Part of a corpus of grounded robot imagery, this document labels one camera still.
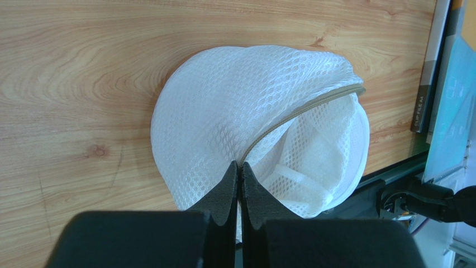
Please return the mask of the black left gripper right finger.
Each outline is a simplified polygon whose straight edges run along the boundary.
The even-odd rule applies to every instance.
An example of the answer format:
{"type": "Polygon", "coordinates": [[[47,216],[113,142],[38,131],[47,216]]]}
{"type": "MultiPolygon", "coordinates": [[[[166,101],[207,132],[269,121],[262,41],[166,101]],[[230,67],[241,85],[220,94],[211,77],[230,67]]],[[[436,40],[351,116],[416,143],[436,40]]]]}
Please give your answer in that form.
{"type": "Polygon", "coordinates": [[[380,219],[303,219],[241,169],[245,267],[424,267],[407,230],[380,219]]]}

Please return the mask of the beige-trimmed white mesh bag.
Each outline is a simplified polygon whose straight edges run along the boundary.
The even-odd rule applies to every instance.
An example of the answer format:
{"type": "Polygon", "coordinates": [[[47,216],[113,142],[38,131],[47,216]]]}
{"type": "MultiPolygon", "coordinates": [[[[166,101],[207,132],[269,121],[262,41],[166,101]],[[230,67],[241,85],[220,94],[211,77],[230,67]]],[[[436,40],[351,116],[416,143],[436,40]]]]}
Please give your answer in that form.
{"type": "Polygon", "coordinates": [[[284,46],[224,46],[168,79],[151,120],[153,157],[178,209],[204,197],[229,164],[248,163],[291,211],[312,218],[363,175],[363,80],[343,56],[284,46]]]}

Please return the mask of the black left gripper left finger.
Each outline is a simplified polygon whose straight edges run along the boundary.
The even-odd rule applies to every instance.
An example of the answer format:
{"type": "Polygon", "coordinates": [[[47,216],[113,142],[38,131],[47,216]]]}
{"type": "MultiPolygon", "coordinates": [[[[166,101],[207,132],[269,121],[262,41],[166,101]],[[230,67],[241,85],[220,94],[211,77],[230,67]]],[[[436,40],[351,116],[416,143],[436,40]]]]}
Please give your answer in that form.
{"type": "Polygon", "coordinates": [[[87,211],[62,231],[47,267],[234,267],[238,166],[185,211],[87,211]]]}

